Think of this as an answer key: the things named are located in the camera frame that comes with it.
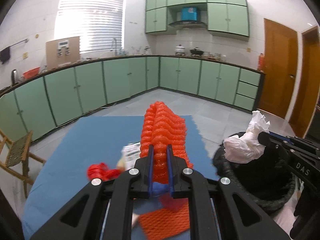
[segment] floor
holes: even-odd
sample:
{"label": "floor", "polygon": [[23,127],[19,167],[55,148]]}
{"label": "floor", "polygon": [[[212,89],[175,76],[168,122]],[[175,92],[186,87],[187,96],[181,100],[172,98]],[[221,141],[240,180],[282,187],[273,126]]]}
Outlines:
{"label": "floor", "polygon": [[[103,108],[92,115],[144,115],[149,105],[155,101],[163,101],[175,114],[193,116],[210,158],[213,157],[224,138],[229,137],[233,133],[245,131],[252,117],[250,114],[227,106],[161,89],[153,90],[120,104],[115,104],[110,108]],[[270,131],[284,136],[294,136],[287,121],[275,115],[261,112],[265,115],[266,120],[270,121]],[[32,145],[30,152],[47,160],[73,125],[74,123],[71,123],[61,127],[59,130]],[[7,150],[4,149],[0,155],[1,161],[5,160],[5,151]],[[30,159],[29,166],[29,174],[31,178],[35,179],[41,170],[42,164]],[[21,166],[16,165],[14,169],[20,172]],[[25,203],[22,182],[3,169],[0,169],[0,178],[1,190],[13,210],[21,217]]]}

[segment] faucet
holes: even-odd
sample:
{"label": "faucet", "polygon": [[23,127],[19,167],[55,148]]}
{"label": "faucet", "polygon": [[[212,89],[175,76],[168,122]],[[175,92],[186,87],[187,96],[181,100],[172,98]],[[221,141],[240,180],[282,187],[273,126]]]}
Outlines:
{"label": "faucet", "polygon": [[113,49],[113,45],[115,46],[115,57],[118,56],[118,52],[117,52],[117,39],[113,38],[112,39],[112,43],[111,43],[111,50]]}

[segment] countertop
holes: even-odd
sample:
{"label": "countertop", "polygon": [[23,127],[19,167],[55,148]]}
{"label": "countertop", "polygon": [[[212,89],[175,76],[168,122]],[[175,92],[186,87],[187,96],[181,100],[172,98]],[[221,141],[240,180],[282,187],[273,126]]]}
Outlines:
{"label": "countertop", "polygon": [[130,56],[117,56],[117,57],[106,57],[106,58],[97,58],[97,59],[92,59],[92,60],[85,60],[85,61],[82,61],[82,62],[75,62],[75,63],[72,63],[72,64],[69,64],[69,65],[65,65],[65,66],[62,66],[62,67],[58,67],[58,68],[54,68],[54,69],[51,69],[51,70],[48,70],[46,72],[42,72],[42,73],[39,73],[38,75],[32,77],[32,78],[29,78],[21,83],[18,83],[14,86],[11,86],[9,87],[7,90],[3,91],[1,94],[0,94],[0,97],[3,96],[4,94],[7,94],[9,92],[11,92],[12,90],[28,83],[28,82],[31,82],[37,78],[40,78],[40,77],[43,77],[43,76],[46,76],[46,75],[49,75],[51,73],[55,73],[57,71],[60,71],[60,70],[64,70],[64,69],[68,69],[68,68],[71,68],[71,67],[76,67],[76,66],[81,66],[81,65],[86,65],[86,64],[89,64],[89,63],[95,63],[95,62],[101,62],[101,61],[108,61],[108,60],[114,60],[114,59],[122,59],[122,58],[133,58],[133,57],[175,57],[175,58],[189,58],[189,59],[199,59],[199,60],[204,60],[204,61],[210,61],[210,62],[217,62],[217,63],[221,63],[221,64],[226,64],[226,65],[231,65],[231,66],[235,66],[235,67],[239,67],[239,68],[243,68],[243,69],[247,69],[247,70],[250,70],[250,71],[253,71],[253,72],[256,72],[256,73],[259,73],[259,74],[264,74],[262,71],[260,70],[256,70],[256,69],[252,69],[252,68],[248,68],[248,67],[244,67],[244,66],[240,66],[240,65],[236,65],[236,64],[232,64],[232,63],[228,63],[228,62],[225,62],[225,61],[218,61],[218,60],[213,60],[213,59],[207,59],[207,58],[200,58],[200,57],[190,57],[190,56],[176,56],[176,55],[130,55]]}

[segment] metal screw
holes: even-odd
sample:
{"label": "metal screw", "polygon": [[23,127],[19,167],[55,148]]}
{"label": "metal screw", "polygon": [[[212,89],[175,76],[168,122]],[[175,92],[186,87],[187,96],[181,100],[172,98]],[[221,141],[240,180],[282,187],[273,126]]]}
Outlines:
{"label": "metal screw", "polygon": [[137,175],[137,174],[139,173],[139,170],[136,169],[136,168],[132,168],[132,169],[129,170],[129,173],[130,173],[131,175]]}
{"label": "metal screw", "polygon": [[222,184],[224,184],[224,185],[228,185],[228,184],[230,184],[231,181],[230,181],[229,178],[223,177],[223,178],[221,178],[220,182],[221,182]]}
{"label": "metal screw", "polygon": [[190,168],[185,168],[185,169],[183,169],[183,171],[182,171],[184,174],[186,174],[186,175],[190,175],[190,174],[192,174],[193,173],[193,170],[192,169],[190,169]]}
{"label": "metal screw", "polygon": [[102,182],[101,179],[98,179],[98,178],[91,180],[91,184],[94,185],[94,186],[100,185],[101,182]]}

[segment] wooden chair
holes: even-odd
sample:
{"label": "wooden chair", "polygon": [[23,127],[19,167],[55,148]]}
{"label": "wooden chair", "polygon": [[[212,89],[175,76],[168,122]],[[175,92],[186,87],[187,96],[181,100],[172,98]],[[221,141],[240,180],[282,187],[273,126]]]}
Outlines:
{"label": "wooden chair", "polygon": [[[33,153],[29,152],[29,146],[31,143],[31,138],[33,131],[30,131],[25,136],[21,137],[19,140],[13,142],[5,134],[0,130],[0,134],[3,137],[3,141],[0,142],[0,154],[3,150],[5,144],[9,146],[9,152],[7,155],[7,159],[5,163],[0,161],[0,167],[3,168],[5,171],[10,173],[11,175],[21,179],[23,181],[23,189],[24,195],[27,198],[27,183],[33,185],[34,181],[29,178],[29,157],[33,158],[34,160],[45,164],[45,160],[34,155]],[[22,174],[10,169],[17,165],[18,163],[22,162]]]}

